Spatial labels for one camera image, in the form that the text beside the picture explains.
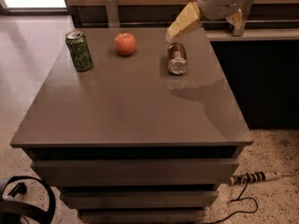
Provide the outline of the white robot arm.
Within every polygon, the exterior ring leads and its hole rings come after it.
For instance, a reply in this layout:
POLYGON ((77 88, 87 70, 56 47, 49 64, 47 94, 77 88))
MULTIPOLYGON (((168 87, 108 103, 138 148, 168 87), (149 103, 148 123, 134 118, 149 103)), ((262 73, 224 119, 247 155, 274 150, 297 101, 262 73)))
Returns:
POLYGON ((190 2, 167 28, 165 39, 167 42, 172 42, 176 38, 196 30, 202 25, 202 17, 213 21, 226 19, 235 29, 241 29, 243 26, 241 8, 245 3, 246 0, 195 0, 190 2))

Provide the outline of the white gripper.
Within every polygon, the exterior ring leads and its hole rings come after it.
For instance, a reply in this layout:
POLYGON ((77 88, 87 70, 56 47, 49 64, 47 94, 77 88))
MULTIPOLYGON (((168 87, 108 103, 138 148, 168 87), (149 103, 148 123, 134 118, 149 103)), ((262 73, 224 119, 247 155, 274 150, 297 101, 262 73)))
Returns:
POLYGON ((188 3, 166 29, 165 39, 173 42, 202 27, 201 17, 226 19, 235 29, 242 27, 242 6, 246 0, 196 0, 188 3))

